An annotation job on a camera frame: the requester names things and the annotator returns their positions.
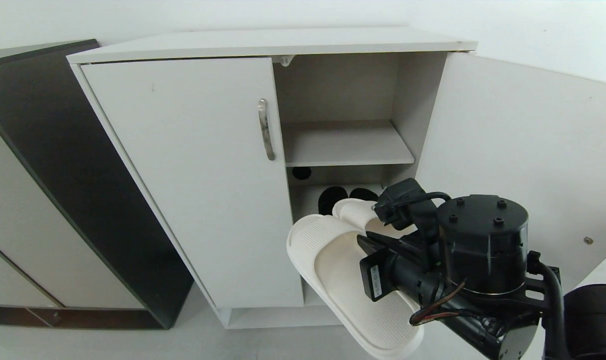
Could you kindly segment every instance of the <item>label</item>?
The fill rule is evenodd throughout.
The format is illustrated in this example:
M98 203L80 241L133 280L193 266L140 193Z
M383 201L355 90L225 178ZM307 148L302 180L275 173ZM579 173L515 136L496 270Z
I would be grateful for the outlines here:
M369 269L369 273L372 275L372 290L374 291L374 299L380 297L383 294L381 289L381 276L379 275L379 265L374 265Z

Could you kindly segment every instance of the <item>white slipper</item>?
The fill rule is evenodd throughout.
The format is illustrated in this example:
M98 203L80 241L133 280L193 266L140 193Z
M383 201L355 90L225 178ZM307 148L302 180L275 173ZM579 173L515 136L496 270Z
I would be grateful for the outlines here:
M412 225L403 230L396 230L392 225L385 226L372 210L376 201L365 201L359 198L344 198L337 201L332 208L332 216L354 225L363 231L371 231L398 239L403 235L413 233L417 227Z
M297 221L287 237L287 255L305 281L374 358L405 359L421 343L422 326L409 324L419 306L399 291L379 301L365 295L356 241L363 230L333 216Z

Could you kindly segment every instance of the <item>robotic arm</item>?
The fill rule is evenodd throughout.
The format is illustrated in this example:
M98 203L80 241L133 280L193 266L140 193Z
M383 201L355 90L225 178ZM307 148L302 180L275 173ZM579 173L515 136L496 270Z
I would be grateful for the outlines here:
M433 199L445 202L437 207ZM559 269L540 262L540 253L528 252L524 207L486 194L451 199L425 193L408 178L386 188L373 210L396 230L411 225L417 230L399 239L374 232L358 236L367 254L360 261L363 286L372 301L404 292L421 306L410 324L441 321L491 360L520 359L542 319L544 358L571 358ZM542 294L542 300L527 291ZM590 344L570 345L585 349Z

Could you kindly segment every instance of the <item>cabinet shelf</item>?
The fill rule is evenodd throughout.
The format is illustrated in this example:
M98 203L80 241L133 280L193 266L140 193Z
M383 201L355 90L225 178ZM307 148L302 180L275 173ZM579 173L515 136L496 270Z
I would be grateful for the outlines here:
M319 196L331 185L321 186L291 186L289 188L289 199L292 207L292 217L298 221L302 217L319 213ZM355 188L365 188L380 194L383 188L380 184L351 184L340 185L349 194Z
M283 123L288 167L413 164L408 147L389 120Z

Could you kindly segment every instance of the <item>metal handle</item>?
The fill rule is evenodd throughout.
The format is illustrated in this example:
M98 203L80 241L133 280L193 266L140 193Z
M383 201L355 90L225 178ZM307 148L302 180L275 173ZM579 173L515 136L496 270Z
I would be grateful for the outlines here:
M259 123L261 124L261 133L263 136L263 146L265 146L265 155L272 161L275 159L274 149L272 148L272 139L270 137L270 126L267 123L267 100L259 100Z

